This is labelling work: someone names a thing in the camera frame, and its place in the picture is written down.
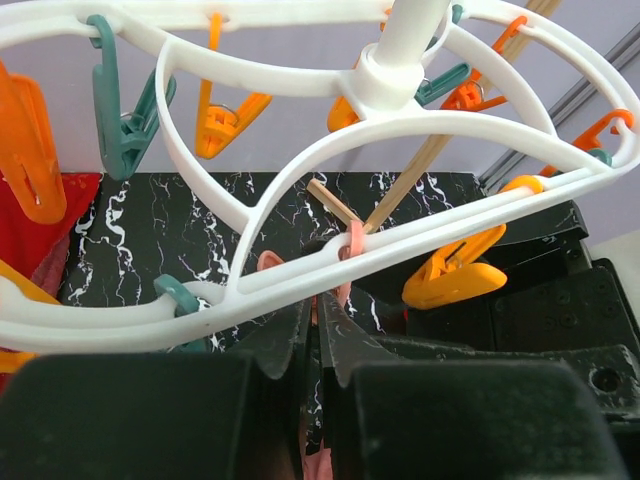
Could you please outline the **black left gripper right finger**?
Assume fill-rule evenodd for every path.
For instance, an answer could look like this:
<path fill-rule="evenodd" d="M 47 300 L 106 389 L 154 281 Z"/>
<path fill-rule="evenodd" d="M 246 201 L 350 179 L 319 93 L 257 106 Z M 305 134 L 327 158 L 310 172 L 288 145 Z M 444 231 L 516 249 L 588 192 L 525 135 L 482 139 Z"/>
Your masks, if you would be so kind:
<path fill-rule="evenodd" d="M 337 479 L 625 479 L 593 395 L 546 361 L 408 360 L 319 299 Z"/>

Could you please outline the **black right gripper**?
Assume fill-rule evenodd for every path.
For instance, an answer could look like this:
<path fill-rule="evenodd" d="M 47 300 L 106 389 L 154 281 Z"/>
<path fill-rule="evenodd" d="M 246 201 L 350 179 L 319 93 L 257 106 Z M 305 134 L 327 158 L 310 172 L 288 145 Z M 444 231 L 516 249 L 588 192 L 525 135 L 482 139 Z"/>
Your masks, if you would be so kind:
<path fill-rule="evenodd" d="M 639 328 L 613 264 L 594 260 L 577 204 L 508 224 L 481 261 L 502 288 L 428 311 L 412 308 L 381 344 L 412 360 L 541 361 L 569 366 L 618 434 L 639 432 Z"/>

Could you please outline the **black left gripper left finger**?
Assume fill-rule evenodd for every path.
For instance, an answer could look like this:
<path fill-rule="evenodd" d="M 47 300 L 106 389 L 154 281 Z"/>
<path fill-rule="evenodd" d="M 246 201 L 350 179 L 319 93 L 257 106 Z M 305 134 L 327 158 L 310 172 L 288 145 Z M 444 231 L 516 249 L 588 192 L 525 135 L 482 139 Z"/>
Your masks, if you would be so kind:
<path fill-rule="evenodd" d="M 309 301 L 221 354 L 49 355 L 1 398 L 5 479 L 299 479 Z"/>

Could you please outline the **white plastic clip hanger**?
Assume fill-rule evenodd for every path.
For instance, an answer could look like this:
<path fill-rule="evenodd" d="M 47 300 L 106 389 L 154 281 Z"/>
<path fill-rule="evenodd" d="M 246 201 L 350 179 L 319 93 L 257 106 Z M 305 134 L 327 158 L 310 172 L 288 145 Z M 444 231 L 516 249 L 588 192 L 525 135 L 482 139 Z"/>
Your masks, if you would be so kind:
<path fill-rule="evenodd" d="M 310 70 L 261 64 L 217 53 L 179 37 L 202 29 L 219 12 L 231 29 L 347 22 L 384 22 L 378 44 L 365 49 L 356 69 Z M 93 13 L 115 24 L 126 41 L 157 59 L 155 85 L 163 90 L 175 70 L 235 88 L 289 97 L 345 96 L 359 115 L 292 159 L 249 207 L 218 184 L 182 141 L 165 102 L 158 105 L 166 148 L 184 181 L 223 222 L 240 234 L 228 280 L 196 282 L 209 308 L 176 317 L 174 301 L 119 308 L 74 308 L 28 299 L 1 283 L 1 343 L 37 353 L 144 352 L 209 336 L 254 317 L 374 273 L 399 261 L 518 219 L 607 185 L 639 163 L 639 130 L 621 126 L 611 164 L 561 140 L 541 100 L 524 78 L 486 44 L 451 22 L 447 2 L 421 1 L 29 1 L 1 9 L 1 44 L 58 35 L 91 37 Z M 439 49 L 472 63 L 519 114 L 511 121 L 482 113 L 424 110 L 413 99 L 423 70 Z M 445 134 L 503 144 L 555 166 L 559 175 L 542 191 L 520 187 L 369 235 L 361 255 L 341 260 L 339 235 L 320 252 L 254 274 L 243 267 L 271 209 L 310 169 L 344 151 L 379 140 Z"/>

